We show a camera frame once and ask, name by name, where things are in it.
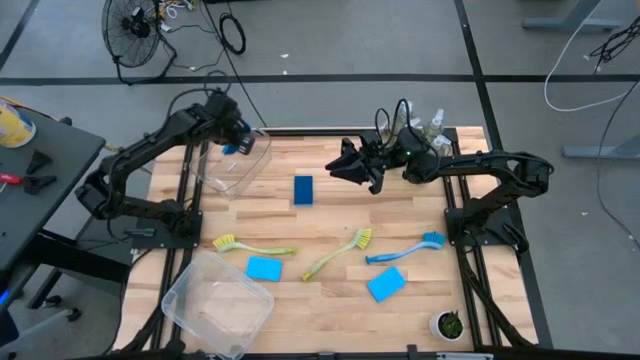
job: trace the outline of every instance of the transparent plastic box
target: transparent plastic box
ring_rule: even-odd
[[[244,355],[273,306],[265,288],[209,251],[192,260],[162,299],[162,312],[223,360]]]
[[[224,146],[209,142],[209,150],[191,163],[191,172],[227,199],[237,198],[271,160],[269,135],[260,129],[253,129],[250,134],[255,143],[249,154],[225,155]],[[199,172],[203,158],[206,164],[204,171]]]

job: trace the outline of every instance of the yellow container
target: yellow container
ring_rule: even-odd
[[[0,99],[0,146],[17,148],[36,134],[36,125]]]

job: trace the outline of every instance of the black table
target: black table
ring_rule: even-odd
[[[57,180],[37,195],[29,195],[22,186],[15,185],[7,185],[0,193],[0,271],[12,273],[11,292],[0,305],[0,311],[9,306],[39,264],[49,264],[56,269],[38,291],[38,301],[43,300],[57,281],[60,274],[57,268],[116,282],[123,280],[128,268],[126,264],[76,248],[76,241],[43,229],[96,159],[104,139],[31,110],[21,108],[19,111],[35,123],[37,131],[23,147],[0,147],[0,172],[24,176],[37,149],[53,163],[33,176],[55,175]]]

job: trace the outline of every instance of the table leg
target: table leg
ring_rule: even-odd
[[[563,19],[561,18],[529,18],[522,22],[525,29],[547,29],[565,32],[574,32],[582,21],[595,9],[601,0],[580,0]],[[611,31],[620,27],[619,21],[603,19],[587,19],[581,31],[602,32]]]
[[[25,251],[25,260],[115,282],[124,281],[129,269],[126,264],[78,249],[43,234],[38,234],[33,239]]]
[[[566,158],[596,159],[598,146],[563,146],[562,155]],[[601,159],[609,160],[640,160],[640,134],[632,137],[618,146],[603,146]]]
[[[42,285],[40,285],[40,288],[38,288],[31,300],[29,300],[27,308],[39,309],[49,296],[49,293],[56,285],[61,275],[62,272],[58,268],[54,268],[53,270],[51,270],[49,276],[47,276],[47,279],[42,283]]]

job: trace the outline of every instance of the wooden tabletop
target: wooden tabletop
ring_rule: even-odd
[[[457,131],[463,153],[487,150],[481,127],[458,127]],[[197,252],[214,251],[211,242],[226,233],[247,245],[298,248],[294,256],[277,256],[284,262],[280,282],[259,281],[273,294],[275,308],[250,353],[392,352],[406,351],[407,344],[416,344],[419,351],[473,349],[469,331],[458,342],[446,342],[434,337],[428,327],[432,315],[449,310],[459,310],[468,324],[453,247],[445,244],[438,251],[419,250],[389,264],[368,266],[364,261],[365,255],[409,248],[425,232],[446,234],[442,181],[413,185],[401,178],[400,169],[395,169],[387,171],[382,192],[374,196],[366,186],[332,178],[324,170],[325,164],[339,156],[340,137],[274,137],[271,151],[271,162],[240,198],[227,201],[205,186],[201,203],[205,221]],[[183,154],[184,148],[176,148],[157,158],[150,200],[176,195]],[[313,175],[312,207],[292,205],[294,175]],[[489,176],[473,176],[468,181],[475,197],[496,186]],[[453,183],[459,197],[457,181]],[[316,260],[349,242],[359,228],[373,229],[366,249],[341,254],[308,283],[302,282],[302,274]],[[513,250],[484,246],[483,252],[494,300],[522,335],[535,342]],[[155,307],[165,253],[153,251],[133,269],[114,348],[127,344]],[[220,254],[242,272],[251,255],[255,254],[244,250]],[[389,266],[399,268],[407,285],[376,303],[366,283]],[[483,339],[490,343],[484,309],[479,301],[476,303]],[[164,331],[165,339],[169,332]],[[182,334],[188,350],[213,351],[204,341]]]

